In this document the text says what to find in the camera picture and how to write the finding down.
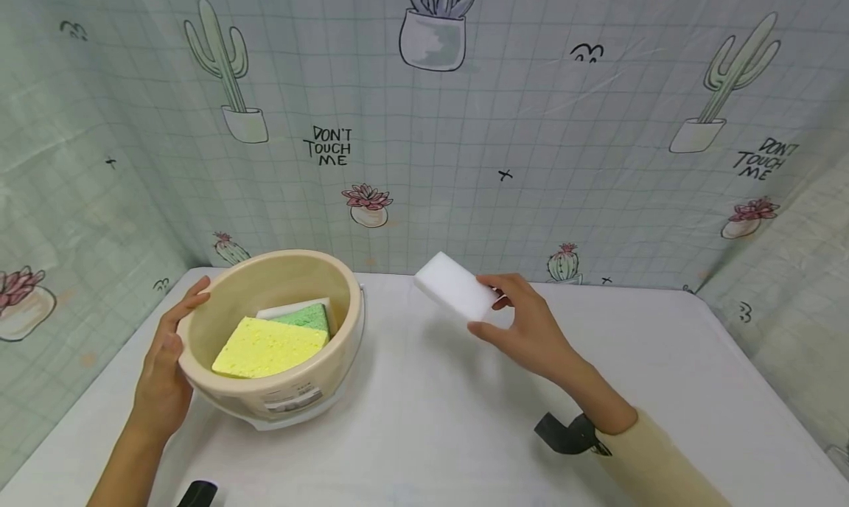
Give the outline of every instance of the table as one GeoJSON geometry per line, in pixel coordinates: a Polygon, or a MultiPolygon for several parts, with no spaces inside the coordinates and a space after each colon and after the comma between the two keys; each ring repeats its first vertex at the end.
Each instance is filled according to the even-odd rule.
{"type": "MultiPolygon", "coordinates": [[[[219,272],[186,273],[0,491],[0,506],[84,505],[158,318],[219,272]]],[[[342,400],[269,433],[194,402],[150,505],[175,505],[195,479],[218,483],[219,507],[630,505],[591,455],[557,455],[532,433],[548,405],[530,374],[444,318],[412,277],[357,277],[368,323],[342,400]]],[[[734,506],[849,506],[849,483],[697,297],[534,287],[576,349],[734,506]]]]}

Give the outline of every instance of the grid pattern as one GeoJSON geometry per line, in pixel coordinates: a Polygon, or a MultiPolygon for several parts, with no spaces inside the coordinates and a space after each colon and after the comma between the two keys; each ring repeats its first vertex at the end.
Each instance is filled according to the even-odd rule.
{"type": "MultiPolygon", "coordinates": [[[[780,268],[767,252],[786,261],[808,247],[804,233],[826,244],[838,232],[830,217],[806,231],[792,218],[815,221],[801,195],[816,190],[820,200],[808,199],[822,205],[839,194],[821,189],[842,174],[823,167],[845,143],[836,116],[848,99],[849,0],[475,0],[464,62],[451,72],[399,55],[409,0],[208,1],[225,30],[244,36],[239,85],[245,105],[262,110],[266,143],[231,135],[222,83],[189,51],[184,21],[202,35],[198,0],[5,0],[0,11],[13,27],[0,42],[15,49],[0,65],[0,147],[11,167],[0,174],[11,204],[0,215],[9,248],[0,262],[45,268],[55,293],[74,291],[37,333],[0,343],[9,372],[0,377],[0,413],[9,414],[0,416],[0,484],[156,304],[156,280],[225,264],[218,231],[250,254],[307,247],[355,271],[412,273],[446,251],[477,272],[548,280],[549,256],[573,243],[585,284],[697,290],[710,278],[699,294],[817,438],[845,440],[849,410],[832,405],[837,385],[825,382],[837,378],[781,362],[798,353],[781,348],[787,323],[738,329],[734,319],[741,288],[762,297],[758,313],[780,299],[812,317],[812,279],[762,273],[780,268]],[[772,11],[775,59],[732,93],[709,150],[670,153],[682,122],[710,99],[702,78],[716,50],[736,35],[736,53],[772,11]],[[88,40],[57,32],[62,20],[88,40]],[[575,61],[581,43],[604,55],[575,61]],[[309,156],[313,126],[352,129],[346,166],[309,156]],[[765,180],[738,177],[737,152],[767,137],[800,148],[765,180]],[[352,221],[341,192],[360,183],[390,192],[384,226],[352,221]],[[721,238],[733,207],[761,195],[780,217],[755,242],[721,238]],[[744,274],[770,278],[782,295],[744,274]],[[89,352],[95,366],[76,367],[89,352]],[[797,372],[810,391],[788,382],[797,372]],[[34,408],[32,395],[46,407],[34,408]]],[[[827,336],[830,353],[849,351],[827,336]]],[[[816,351],[825,341],[805,339],[816,351]]]]}

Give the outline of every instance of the bowl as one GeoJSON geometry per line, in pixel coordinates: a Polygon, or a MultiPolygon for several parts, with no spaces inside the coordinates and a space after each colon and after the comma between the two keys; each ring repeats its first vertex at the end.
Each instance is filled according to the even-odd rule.
{"type": "Polygon", "coordinates": [[[222,410],[242,418],[280,420],[318,406],[339,388],[359,346],[363,294],[351,269],[319,251],[273,251],[229,268],[206,289],[210,300],[178,325],[180,367],[189,382],[222,410]],[[270,377],[238,379],[212,362],[245,316],[264,308],[329,297],[330,341],[299,366],[270,377]]]}

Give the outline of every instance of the beige sleeve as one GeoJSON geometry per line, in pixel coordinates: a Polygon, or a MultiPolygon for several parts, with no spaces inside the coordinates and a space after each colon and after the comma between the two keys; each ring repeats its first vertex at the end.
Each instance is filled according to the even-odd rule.
{"type": "Polygon", "coordinates": [[[596,433],[611,453],[600,455],[599,461],[622,490],[638,506],[729,506],[669,435],[646,412],[637,412],[637,424],[625,433],[596,433]]]}

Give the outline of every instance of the label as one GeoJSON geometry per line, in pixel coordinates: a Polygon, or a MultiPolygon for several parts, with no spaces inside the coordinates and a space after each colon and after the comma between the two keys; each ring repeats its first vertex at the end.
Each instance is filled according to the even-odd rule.
{"type": "Polygon", "coordinates": [[[318,166],[347,166],[348,155],[351,155],[351,128],[312,126],[312,140],[303,141],[309,145],[310,158],[318,157],[318,166]]]}
{"type": "Polygon", "coordinates": [[[313,402],[317,402],[324,395],[320,388],[315,388],[311,382],[298,385],[296,395],[286,396],[284,399],[267,400],[263,402],[266,410],[272,413],[286,413],[300,410],[313,402]]]}
{"type": "Polygon", "coordinates": [[[781,168],[786,157],[793,155],[798,147],[798,144],[787,144],[767,137],[758,151],[738,151],[739,159],[732,168],[741,170],[738,177],[766,181],[766,177],[781,168]]]}

